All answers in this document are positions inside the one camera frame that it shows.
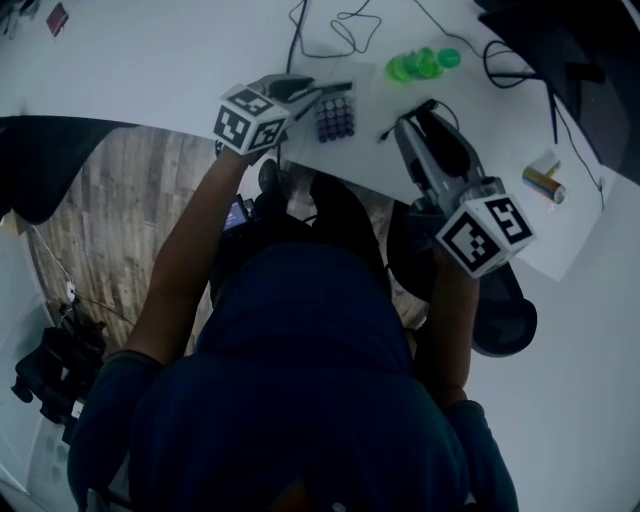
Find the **person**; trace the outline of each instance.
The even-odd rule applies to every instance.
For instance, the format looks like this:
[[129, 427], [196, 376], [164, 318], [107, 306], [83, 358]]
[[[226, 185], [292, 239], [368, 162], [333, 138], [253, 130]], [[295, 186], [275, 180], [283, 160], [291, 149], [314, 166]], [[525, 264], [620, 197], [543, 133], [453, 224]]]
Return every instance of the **person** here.
[[[91, 390], [68, 462], [80, 510], [517, 510], [464, 391], [478, 283], [436, 249], [412, 361], [370, 220], [338, 180], [317, 174], [309, 226], [270, 162], [260, 220], [223, 234], [248, 163], [224, 149], [204, 176]], [[183, 357], [207, 282], [214, 311]]]

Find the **sleeve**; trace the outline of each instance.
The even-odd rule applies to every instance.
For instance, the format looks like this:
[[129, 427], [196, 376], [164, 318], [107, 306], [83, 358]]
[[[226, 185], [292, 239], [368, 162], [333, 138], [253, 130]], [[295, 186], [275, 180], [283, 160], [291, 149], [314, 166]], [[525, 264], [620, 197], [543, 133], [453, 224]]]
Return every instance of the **sleeve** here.
[[74, 429], [67, 465], [80, 510], [87, 506], [89, 489], [104, 492], [122, 465], [135, 408], [162, 368], [143, 354], [125, 350], [98, 374]]
[[517, 512], [511, 475], [480, 404], [466, 400], [444, 411], [467, 457], [471, 493], [480, 510]]

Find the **green bottle cap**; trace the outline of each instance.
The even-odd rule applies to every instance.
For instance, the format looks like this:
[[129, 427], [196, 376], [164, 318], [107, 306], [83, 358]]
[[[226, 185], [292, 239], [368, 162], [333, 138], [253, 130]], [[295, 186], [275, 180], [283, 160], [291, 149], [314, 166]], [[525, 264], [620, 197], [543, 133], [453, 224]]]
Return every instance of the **green bottle cap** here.
[[416, 52], [416, 66], [420, 78], [438, 78], [442, 74], [442, 67], [431, 48], [422, 48]]
[[456, 68], [460, 65], [460, 54], [453, 48], [444, 48], [438, 52], [438, 62], [443, 68]]
[[411, 75], [407, 72], [402, 57], [395, 57], [389, 61], [387, 75], [396, 82], [409, 82], [411, 80]]

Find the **wire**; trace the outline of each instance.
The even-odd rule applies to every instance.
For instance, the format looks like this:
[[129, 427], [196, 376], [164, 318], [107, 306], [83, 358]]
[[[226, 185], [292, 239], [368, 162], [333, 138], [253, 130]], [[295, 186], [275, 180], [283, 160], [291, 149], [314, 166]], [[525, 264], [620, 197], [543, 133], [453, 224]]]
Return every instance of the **wire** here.
[[[47, 245], [47, 242], [45, 242], [44, 238], [42, 238], [42, 235], [40, 234], [40, 231], [38, 231], [38, 229], [35, 226], [31, 226], [31, 228], [36, 232], [36, 234], [38, 235], [38, 238], [40, 238], [40, 241], [42, 242], [42, 244], [45, 246], [47, 251], [49, 251], [49, 254], [51, 255], [51, 257], [55, 260], [55, 262], [60, 266], [62, 271], [65, 273], [65, 275], [67, 276], [67, 279], [71, 282], [71, 284], [73, 284], [73, 278], [71, 277], [71, 274], [69, 274], [69, 272], [67, 272], [67, 270], [62, 265], [62, 262], [56, 257], [55, 254], [53, 254], [53, 252], [51, 251], [51, 249]], [[90, 302], [91, 304], [95, 304], [96, 306], [100, 306], [101, 308], [104, 308], [107, 311], [110, 311], [111, 313], [113, 313], [114, 315], [120, 317], [122, 320], [124, 320], [125, 322], [127, 322], [129, 325], [131, 325], [133, 327], [133, 322], [131, 322], [131, 320], [126, 318], [121, 313], [118, 313], [115, 309], [112, 309], [109, 306], [106, 306], [106, 305], [102, 304], [101, 302], [97, 302], [97, 301], [89, 299], [87, 297], [83, 297], [83, 296], [79, 295], [78, 293], [76, 293], [76, 297], [78, 297], [79, 299], [82, 299], [82, 300], [86, 300], [87, 302]], [[62, 325], [62, 320], [64, 320], [64, 318], [69, 314], [69, 311], [71, 311], [71, 310], [72, 310], [72, 308], [69, 308], [67, 310], [67, 312], [62, 316], [62, 318], [60, 319], [60, 323], [58, 324], [58, 327], [60, 327], [60, 325]]]
[[134, 326], [134, 324], [133, 324], [133, 322], [131, 320], [129, 320], [127, 317], [125, 317], [122, 313], [118, 313], [115, 309], [112, 309], [109, 306], [106, 306], [106, 305], [102, 304], [101, 302], [97, 302], [97, 301], [89, 299], [87, 297], [83, 297], [81, 295], [78, 295], [77, 293], [76, 293], [76, 297], [78, 297], [79, 299], [82, 299], [82, 300], [86, 300], [87, 302], [89, 302], [91, 304], [95, 304], [96, 306], [99, 306], [99, 307], [101, 307], [103, 309], [106, 309], [110, 313], [113, 313], [117, 317], [120, 317], [122, 320], [127, 322], [131, 327]]
[[2, 33], [3, 36], [6, 36], [7, 33], [9, 32], [9, 27], [11, 26], [11, 15], [13, 14], [13, 9], [10, 9], [9, 12], [7, 13], [7, 26], [4, 29], [4, 32]]
[[582, 156], [580, 156], [580, 153], [578, 152], [578, 148], [576, 148], [576, 145], [573, 142], [573, 137], [571, 136], [571, 130], [569, 129], [569, 125], [564, 120], [564, 117], [562, 116], [562, 112], [560, 112], [560, 109], [557, 106], [556, 106], [556, 112], [558, 113], [558, 117], [560, 117], [560, 120], [562, 121], [562, 124], [564, 125], [564, 127], [567, 130], [567, 135], [569, 135], [569, 142], [571, 143], [571, 147], [573, 148], [573, 151], [575, 151], [576, 155], [578, 156], [578, 159], [582, 162], [582, 165], [584, 165], [584, 168], [589, 173], [589, 177], [591, 178], [591, 181], [593, 182], [595, 187], [598, 189], [598, 192], [600, 193], [601, 211], [604, 211], [604, 193], [602, 192], [602, 189], [604, 187], [602, 185], [602, 181], [600, 183], [598, 183], [596, 181], [596, 179], [593, 177], [593, 173], [591, 172], [591, 169], [589, 169], [589, 166], [587, 165], [587, 162], [585, 162], [584, 159], [582, 158]]
[[62, 318], [60, 318], [60, 321], [58, 322], [58, 329], [60, 329], [60, 327], [62, 327], [62, 322], [64, 321], [65, 318], [67, 318], [67, 315], [69, 313], [71, 313], [71, 311], [73, 311], [73, 308], [69, 308], [65, 311], [64, 315], [62, 315]]
[[512, 87], [517, 87], [522, 82], [526, 82], [527, 80], [530, 80], [531, 78], [533, 78], [533, 76], [523, 76], [522, 78], [519, 78], [515, 82], [512, 82], [510, 84], [500, 84], [500, 83], [496, 82], [494, 76], [489, 71], [489, 63], [488, 63], [488, 61], [489, 61], [489, 59], [491, 57], [495, 57], [496, 55], [501, 55], [503, 53], [508, 53], [511, 50], [502, 50], [502, 51], [496, 52], [493, 55], [489, 56], [488, 55], [489, 54], [489, 49], [494, 44], [501, 44], [502, 46], [506, 46], [502, 41], [495, 40], [495, 41], [491, 41], [490, 43], [487, 44], [487, 46], [484, 47], [484, 55], [482, 56], [482, 64], [484, 66], [484, 72], [486, 73], [487, 78], [489, 79], [489, 81], [493, 85], [495, 85], [498, 89], [511, 89]]
[[451, 114], [451, 117], [453, 117], [453, 120], [456, 122], [456, 131], [459, 132], [460, 131], [460, 122], [458, 121], [458, 116], [456, 116], [453, 112], [453, 110], [451, 110], [447, 105], [445, 105], [444, 103], [442, 103], [441, 101], [436, 100], [436, 108], [437, 107], [444, 107], [446, 108], [449, 113]]
[[462, 37], [462, 36], [460, 36], [460, 35], [458, 35], [458, 34], [452, 34], [451, 32], [447, 32], [447, 31], [445, 30], [445, 28], [444, 28], [442, 25], [440, 25], [440, 23], [438, 23], [438, 20], [436, 20], [436, 19], [435, 19], [435, 18], [434, 18], [430, 13], [429, 13], [429, 11], [427, 11], [427, 9], [424, 7], [424, 5], [422, 5], [422, 4], [419, 2], [419, 0], [413, 0], [413, 1], [418, 5], [418, 7], [420, 7], [420, 9], [422, 10], [422, 12], [423, 12], [423, 13], [425, 13], [425, 14], [429, 17], [429, 19], [433, 22], [433, 24], [434, 24], [436, 27], [438, 27], [438, 28], [440, 29], [440, 31], [441, 31], [445, 36], [447, 36], [447, 37], [451, 37], [451, 38], [453, 38], [453, 39], [457, 39], [458, 41], [462, 41], [464, 44], [466, 44], [466, 45], [469, 47], [469, 49], [473, 52], [473, 54], [474, 54], [476, 57], [478, 57], [479, 59], [485, 59], [485, 58], [489, 58], [489, 59], [491, 59], [491, 58], [496, 57], [497, 55], [501, 55], [501, 54], [503, 54], [503, 53], [515, 53], [515, 52], [513, 52], [512, 50], [503, 50], [503, 51], [500, 51], [500, 52], [495, 53], [495, 54], [493, 54], [493, 55], [489, 55], [489, 57], [485, 57], [485, 56], [484, 56], [484, 55], [482, 55], [480, 52], [478, 52], [478, 51], [473, 47], [473, 45], [472, 45], [472, 44], [471, 44], [467, 39], [465, 39], [464, 37]]
[[[298, 5], [296, 5], [293, 9], [289, 11], [289, 19], [296, 26], [296, 33], [293, 36], [294, 40], [292, 41], [291, 48], [289, 49], [289, 59], [291, 60], [293, 57], [293, 51], [295, 50], [296, 42], [298, 40], [300, 40], [300, 50], [302, 52], [302, 55], [304, 55], [305, 57], [309, 57], [310, 59], [340, 59], [343, 57], [349, 57], [354, 53], [359, 53], [359, 54], [366, 53], [369, 50], [369, 45], [371, 44], [371, 40], [373, 39], [374, 34], [378, 31], [378, 29], [380, 28], [380, 25], [382, 25], [382, 18], [380, 16], [376, 16], [374, 14], [362, 14], [362, 11], [367, 7], [367, 5], [369, 5], [370, 1], [371, 0], [365, 0], [365, 2], [356, 12], [344, 12], [344, 11], [339, 12], [336, 16], [337, 19], [331, 20], [331, 22], [329, 23], [332, 30], [346, 41], [346, 43], [351, 47], [351, 50], [345, 53], [318, 55], [318, 54], [307, 52], [307, 50], [304, 47], [304, 39], [302, 38], [302, 27], [304, 26], [305, 12], [309, 5], [309, 0], [300, 0]], [[296, 21], [296, 19], [293, 17], [293, 13], [301, 5], [302, 5], [302, 12], [300, 13], [300, 17]], [[342, 23], [343, 21], [349, 20], [351, 18], [368, 18], [368, 19], [376, 20], [376, 25], [375, 27], [373, 27], [373, 30], [369, 34], [369, 37], [367, 38], [367, 42], [362, 50], [358, 48], [358, 44], [355, 36], [353, 35], [353, 32], [351, 32], [351, 30], [349, 30], [346, 27], [346, 25]], [[290, 64], [291, 64], [290, 60], [287, 62], [287, 73], [290, 70]]]
[[55, 254], [53, 254], [53, 252], [51, 251], [51, 249], [47, 245], [47, 242], [45, 242], [44, 238], [42, 238], [42, 235], [40, 234], [40, 231], [38, 231], [38, 228], [36, 228], [33, 225], [31, 226], [31, 228], [36, 232], [36, 235], [38, 235], [38, 238], [42, 242], [42, 245], [44, 245], [45, 248], [47, 249], [47, 251], [49, 251], [49, 254], [51, 255], [51, 257], [55, 260], [55, 262], [62, 269], [64, 274], [67, 276], [67, 279], [71, 282], [71, 284], [73, 284], [73, 278], [71, 277], [71, 274], [69, 274], [69, 272], [67, 272], [67, 269], [64, 268], [64, 265], [62, 264], [62, 262], [56, 257]]

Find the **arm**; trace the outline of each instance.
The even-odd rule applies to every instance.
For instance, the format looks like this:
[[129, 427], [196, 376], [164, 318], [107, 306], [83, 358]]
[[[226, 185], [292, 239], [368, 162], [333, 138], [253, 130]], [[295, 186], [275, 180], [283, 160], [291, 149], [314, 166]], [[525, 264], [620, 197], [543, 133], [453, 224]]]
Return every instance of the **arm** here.
[[163, 365], [185, 351], [229, 209], [248, 162], [224, 149], [160, 249], [142, 312], [124, 348]]
[[441, 248], [435, 249], [438, 275], [425, 336], [416, 354], [416, 374], [441, 409], [466, 400], [473, 324], [480, 285]]
[[98, 374], [73, 431], [67, 477], [80, 510], [87, 493], [106, 493], [125, 460], [138, 402], [162, 371], [146, 356], [120, 351]]

